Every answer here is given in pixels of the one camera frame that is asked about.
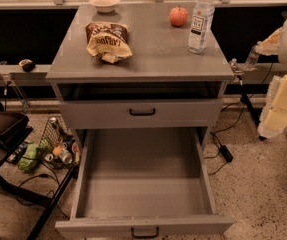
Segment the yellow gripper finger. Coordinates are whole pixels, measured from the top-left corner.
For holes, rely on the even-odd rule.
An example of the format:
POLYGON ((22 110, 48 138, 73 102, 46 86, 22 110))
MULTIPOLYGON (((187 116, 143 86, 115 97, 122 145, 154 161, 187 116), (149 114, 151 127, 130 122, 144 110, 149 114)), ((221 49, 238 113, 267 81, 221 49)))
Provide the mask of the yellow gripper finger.
POLYGON ((266 104, 257 128, 260 136, 273 138, 287 127, 287 74, 274 76, 269 84, 266 104))
POLYGON ((264 41, 259 41, 255 50, 260 55, 271 56, 279 53, 279 37, 281 28, 275 30, 264 41))

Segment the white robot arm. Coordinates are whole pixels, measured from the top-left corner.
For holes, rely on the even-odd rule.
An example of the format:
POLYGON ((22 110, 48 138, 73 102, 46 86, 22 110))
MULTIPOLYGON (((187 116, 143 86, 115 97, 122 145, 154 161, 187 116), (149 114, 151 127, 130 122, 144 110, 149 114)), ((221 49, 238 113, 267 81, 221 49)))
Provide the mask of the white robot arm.
MULTIPOLYGON (((281 64, 287 65, 287 19, 283 26, 274 31, 255 48, 260 55, 277 55, 281 64)), ((266 104, 260 115, 258 133, 272 138, 287 127, 287 74, 274 76, 266 95, 266 104)))

